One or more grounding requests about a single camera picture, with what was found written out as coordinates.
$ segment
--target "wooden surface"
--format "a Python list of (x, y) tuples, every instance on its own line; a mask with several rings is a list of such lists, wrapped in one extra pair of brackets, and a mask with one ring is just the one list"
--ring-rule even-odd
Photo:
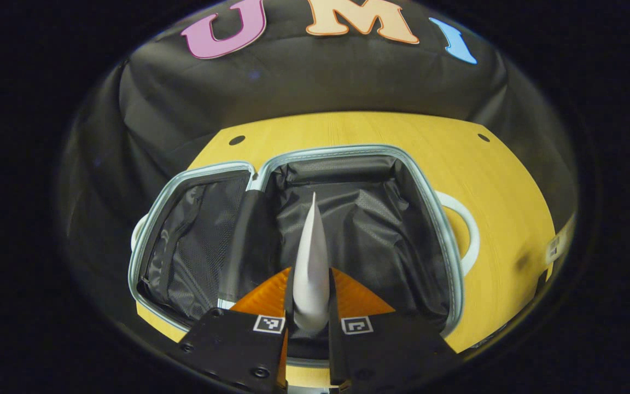
[[(240, 135), (243, 142), (229, 144)], [(547, 268), (545, 251), (555, 230), (527, 169), (482, 125), (383, 112), (295, 115), (221, 130), (189, 168), (245, 160), (259, 170), (266, 160), (291, 150), (347, 144), (390, 144), (405, 150), (433, 189), (455, 197), (475, 217), (480, 254), (465, 277), (463, 317), (446, 338), (455, 351), (492, 334), (527, 304)], [(468, 230), (457, 213), (445, 210), (463, 256)], [(146, 320), (176, 340), (176, 333), (152, 323), (156, 319)], [(288, 380), (300, 386), (290, 371), (296, 373), (289, 369)], [(312, 378), (318, 373), (313, 371)]]

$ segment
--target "white cone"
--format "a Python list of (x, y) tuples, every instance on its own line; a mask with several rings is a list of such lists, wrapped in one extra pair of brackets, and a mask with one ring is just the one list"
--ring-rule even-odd
[(315, 202), (305, 218), (293, 275), (293, 320), (305, 332), (317, 333), (329, 320), (330, 264), (325, 229)]

